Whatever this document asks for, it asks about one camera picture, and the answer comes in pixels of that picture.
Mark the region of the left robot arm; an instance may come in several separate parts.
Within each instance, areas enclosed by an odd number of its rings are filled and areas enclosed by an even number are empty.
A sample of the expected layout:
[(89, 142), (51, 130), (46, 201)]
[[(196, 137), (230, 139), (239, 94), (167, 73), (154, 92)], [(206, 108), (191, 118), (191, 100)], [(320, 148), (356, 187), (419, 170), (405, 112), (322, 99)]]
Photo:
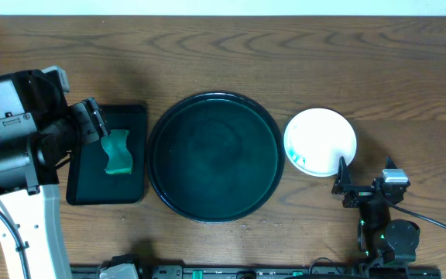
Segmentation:
[(0, 243), (11, 278), (70, 278), (58, 169), (107, 136), (94, 98), (26, 104), (0, 98)]

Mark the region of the white plate top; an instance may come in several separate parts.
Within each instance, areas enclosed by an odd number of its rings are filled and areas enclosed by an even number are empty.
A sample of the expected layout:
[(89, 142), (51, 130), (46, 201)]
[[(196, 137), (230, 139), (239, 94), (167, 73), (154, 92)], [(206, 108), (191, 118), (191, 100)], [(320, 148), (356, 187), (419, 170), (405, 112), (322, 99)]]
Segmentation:
[(309, 108), (295, 115), (283, 134), (284, 151), (299, 171), (314, 177), (338, 172), (339, 160), (350, 164), (357, 151), (350, 122), (328, 108)]

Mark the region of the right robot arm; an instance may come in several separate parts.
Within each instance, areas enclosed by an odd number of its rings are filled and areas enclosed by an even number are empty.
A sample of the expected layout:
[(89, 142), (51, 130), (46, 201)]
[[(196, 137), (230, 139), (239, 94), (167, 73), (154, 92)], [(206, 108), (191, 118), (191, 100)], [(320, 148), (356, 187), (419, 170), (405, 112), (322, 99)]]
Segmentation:
[(410, 186), (405, 172), (388, 157), (379, 177), (369, 186), (354, 185), (343, 157), (331, 193), (342, 195), (345, 208), (357, 208), (359, 249), (366, 262), (359, 264), (364, 278), (408, 278), (408, 264), (416, 260), (420, 228), (411, 221), (392, 219), (390, 209), (403, 200)]

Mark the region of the green sponge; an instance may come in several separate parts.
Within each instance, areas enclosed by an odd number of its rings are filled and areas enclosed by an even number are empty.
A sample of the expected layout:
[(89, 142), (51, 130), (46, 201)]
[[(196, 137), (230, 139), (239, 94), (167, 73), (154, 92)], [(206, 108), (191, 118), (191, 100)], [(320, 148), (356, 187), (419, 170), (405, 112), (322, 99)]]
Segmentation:
[(129, 131), (113, 129), (108, 136), (101, 138), (101, 147), (108, 156), (106, 174), (131, 174), (133, 157), (127, 148)]

